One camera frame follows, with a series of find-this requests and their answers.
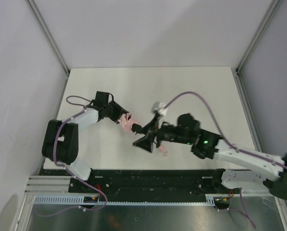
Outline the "pink folding umbrella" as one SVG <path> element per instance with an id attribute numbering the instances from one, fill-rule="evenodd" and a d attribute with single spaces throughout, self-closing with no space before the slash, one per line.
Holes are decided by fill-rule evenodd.
<path id="1" fill-rule="evenodd" d="M 142 129 L 142 126 L 132 117 L 131 113 L 122 114 L 118 123 L 127 132 L 139 133 Z"/>

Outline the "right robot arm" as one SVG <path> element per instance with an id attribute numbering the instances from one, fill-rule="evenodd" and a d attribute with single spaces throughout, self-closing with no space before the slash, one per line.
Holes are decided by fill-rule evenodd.
<path id="1" fill-rule="evenodd" d="M 202 129 L 190 113 L 180 115 L 176 125 L 160 119 L 156 114 L 143 127 L 133 124 L 132 132 L 143 135 L 133 146 L 151 153 L 162 141 L 190 145 L 191 152 L 200 159 L 226 161 L 255 172 L 263 177 L 262 183 L 271 195 L 287 200 L 287 154 L 266 154 L 231 144 L 224 136 Z"/>

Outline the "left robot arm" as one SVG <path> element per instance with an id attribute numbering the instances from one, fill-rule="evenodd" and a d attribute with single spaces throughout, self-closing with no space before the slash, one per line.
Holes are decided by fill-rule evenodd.
<path id="1" fill-rule="evenodd" d="M 52 119 L 48 122 L 42 146 L 42 155 L 59 167 L 64 167 L 72 176 L 88 180 L 92 169 L 79 157 L 79 132 L 108 118 L 119 124 L 129 112 L 120 106 L 109 92 L 97 91 L 93 100 L 85 99 L 87 105 L 66 120 Z"/>

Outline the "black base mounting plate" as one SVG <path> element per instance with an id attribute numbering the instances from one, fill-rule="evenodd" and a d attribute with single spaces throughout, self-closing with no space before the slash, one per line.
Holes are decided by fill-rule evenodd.
<path id="1" fill-rule="evenodd" d="M 88 182 L 110 202 L 199 202 L 207 194 L 233 192 L 223 186 L 224 169 L 216 170 L 93 170 Z"/>

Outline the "left aluminium frame post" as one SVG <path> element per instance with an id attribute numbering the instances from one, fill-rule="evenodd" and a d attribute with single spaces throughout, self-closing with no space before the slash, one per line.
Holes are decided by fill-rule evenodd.
<path id="1" fill-rule="evenodd" d="M 56 43 L 56 41 L 54 40 L 54 37 L 52 36 L 45 20 L 44 17 L 42 16 L 39 8 L 37 7 L 36 3 L 34 0 L 25 0 L 29 10 L 31 11 L 36 23 L 38 24 L 45 40 L 47 41 L 49 47 L 51 48 L 54 56 L 56 57 L 58 63 L 60 64 L 61 68 L 63 69 L 65 75 L 68 77 L 70 74 L 70 69 L 65 61 L 65 59 L 63 58 L 63 55 Z"/>

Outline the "aluminium frame post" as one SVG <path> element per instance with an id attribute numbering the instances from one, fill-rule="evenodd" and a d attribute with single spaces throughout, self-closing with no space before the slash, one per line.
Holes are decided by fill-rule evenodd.
<path id="1" fill-rule="evenodd" d="M 38 24 L 45 40 L 47 41 L 49 47 L 51 48 L 54 56 L 56 57 L 58 63 L 60 64 L 61 68 L 63 69 L 65 75 L 68 77 L 70 74 L 70 69 L 65 61 L 65 59 L 63 58 L 63 55 L 56 43 L 56 41 L 54 40 L 54 37 L 52 36 L 45 20 L 44 17 L 42 16 L 39 8 L 37 7 L 36 3 L 34 0 L 25 0 L 29 10 L 31 11 L 36 23 Z"/>
<path id="2" fill-rule="evenodd" d="M 255 48 L 259 44 L 262 36 L 264 35 L 266 29 L 268 28 L 269 24 L 271 23 L 272 19 L 274 18 L 277 10 L 279 9 L 280 5 L 282 4 L 282 0 L 272 0 L 270 5 L 268 6 L 262 20 L 259 23 L 254 35 L 252 36 L 250 43 L 248 44 L 244 54 L 242 55 L 241 60 L 239 61 L 236 67 L 236 73 L 240 74 L 243 67 L 247 63 L 248 59 L 251 57 L 252 53 L 254 52 Z"/>

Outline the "right aluminium frame post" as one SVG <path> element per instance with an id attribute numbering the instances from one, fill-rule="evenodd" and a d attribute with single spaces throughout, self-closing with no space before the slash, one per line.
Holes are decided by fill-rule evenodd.
<path id="1" fill-rule="evenodd" d="M 262 20 L 259 23 L 254 35 L 252 36 L 250 43 L 248 44 L 244 54 L 242 55 L 241 60 L 239 61 L 236 67 L 236 73 L 240 74 L 243 67 L 247 63 L 248 59 L 251 57 L 252 53 L 254 52 L 255 48 L 259 44 L 262 36 L 264 35 L 266 29 L 268 28 L 269 24 L 271 23 L 272 19 L 274 18 L 277 10 L 279 9 L 280 5 L 282 4 L 282 0 L 272 0 L 270 5 L 268 6 Z"/>

